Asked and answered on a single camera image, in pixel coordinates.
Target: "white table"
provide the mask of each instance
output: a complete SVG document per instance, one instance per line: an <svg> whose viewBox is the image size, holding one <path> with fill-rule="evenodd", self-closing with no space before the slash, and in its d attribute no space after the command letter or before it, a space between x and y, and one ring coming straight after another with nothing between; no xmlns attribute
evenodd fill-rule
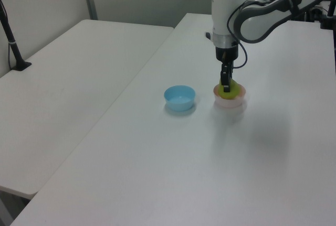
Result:
<svg viewBox="0 0 336 226"><path fill-rule="evenodd" d="M84 20L3 76L0 190L31 199L171 31Z"/></svg>
<svg viewBox="0 0 336 226"><path fill-rule="evenodd" d="M289 21L246 45L247 102L223 110L211 27L183 18L13 226L334 225L332 32ZM176 84L196 91L185 115L165 108Z"/></svg>

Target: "yellow-green sponge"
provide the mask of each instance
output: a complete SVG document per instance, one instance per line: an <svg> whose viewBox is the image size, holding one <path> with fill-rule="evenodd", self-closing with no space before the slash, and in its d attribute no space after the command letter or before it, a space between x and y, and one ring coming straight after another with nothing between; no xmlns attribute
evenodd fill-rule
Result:
<svg viewBox="0 0 336 226"><path fill-rule="evenodd" d="M230 82L230 92L224 92L224 87L222 86L221 80L219 81L218 95L222 99L234 99L240 94L240 86L236 81L231 79Z"/></svg>

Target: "robotic arm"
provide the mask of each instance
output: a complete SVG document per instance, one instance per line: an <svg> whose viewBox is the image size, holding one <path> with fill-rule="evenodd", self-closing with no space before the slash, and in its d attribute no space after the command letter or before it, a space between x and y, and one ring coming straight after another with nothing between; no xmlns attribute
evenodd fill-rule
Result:
<svg viewBox="0 0 336 226"><path fill-rule="evenodd" d="M264 40L276 27L323 0L212 0L216 58L221 61L221 85L230 92L233 61L239 40L251 44Z"/></svg>

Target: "black cable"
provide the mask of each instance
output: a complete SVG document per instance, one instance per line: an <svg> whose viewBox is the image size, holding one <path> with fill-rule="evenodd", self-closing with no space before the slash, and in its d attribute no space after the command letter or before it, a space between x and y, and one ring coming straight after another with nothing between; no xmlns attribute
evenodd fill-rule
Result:
<svg viewBox="0 0 336 226"><path fill-rule="evenodd" d="M7 11L6 11L6 8L5 8L5 5L3 4L2 0L0 0L0 5L1 7L3 8L5 14L6 14L6 19L8 21L8 15L7 15ZM12 70L12 67L11 67L11 46L10 44L8 43L8 66L9 66L9 69Z"/></svg>
<svg viewBox="0 0 336 226"><path fill-rule="evenodd" d="M11 57L11 46L8 44L8 65L9 65L9 69L12 70L11 61L9 59L10 57Z"/></svg>
<svg viewBox="0 0 336 226"><path fill-rule="evenodd" d="M5 5L2 3L2 0L0 0L0 4L1 4L1 7L2 7L2 8L4 9L4 11L5 11L6 19L7 19L7 21L8 21L7 11L6 11Z"/></svg>

